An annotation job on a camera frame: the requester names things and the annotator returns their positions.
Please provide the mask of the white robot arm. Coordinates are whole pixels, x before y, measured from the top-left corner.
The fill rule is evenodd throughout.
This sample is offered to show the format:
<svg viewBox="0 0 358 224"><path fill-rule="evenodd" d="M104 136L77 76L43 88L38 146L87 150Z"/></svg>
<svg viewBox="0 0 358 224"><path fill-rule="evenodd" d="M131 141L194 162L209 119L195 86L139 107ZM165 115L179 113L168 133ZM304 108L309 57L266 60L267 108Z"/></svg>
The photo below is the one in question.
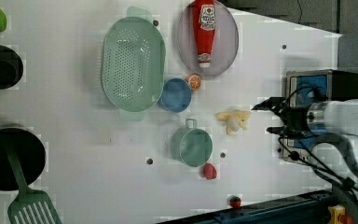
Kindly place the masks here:
<svg viewBox="0 0 358 224"><path fill-rule="evenodd" d="M270 97L253 110L281 119L281 127L267 132L276 134L282 146L300 144L309 155L298 158L301 163L329 181L358 188L358 99L291 106L287 98Z"/></svg>

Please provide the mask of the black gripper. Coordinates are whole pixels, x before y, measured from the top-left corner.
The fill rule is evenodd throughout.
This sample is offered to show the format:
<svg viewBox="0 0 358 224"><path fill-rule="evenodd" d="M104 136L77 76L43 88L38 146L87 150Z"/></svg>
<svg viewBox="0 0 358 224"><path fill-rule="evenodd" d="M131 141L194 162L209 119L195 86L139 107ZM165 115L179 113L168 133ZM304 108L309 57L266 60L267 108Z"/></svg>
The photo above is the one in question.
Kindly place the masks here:
<svg viewBox="0 0 358 224"><path fill-rule="evenodd" d="M287 99L284 97L269 97L255 105L253 111L271 111L277 116L287 108ZM279 136L305 136L309 131L307 123L308 109L306 107L289 107L286 112L286 127L267 127L267 132Z"/></svg>

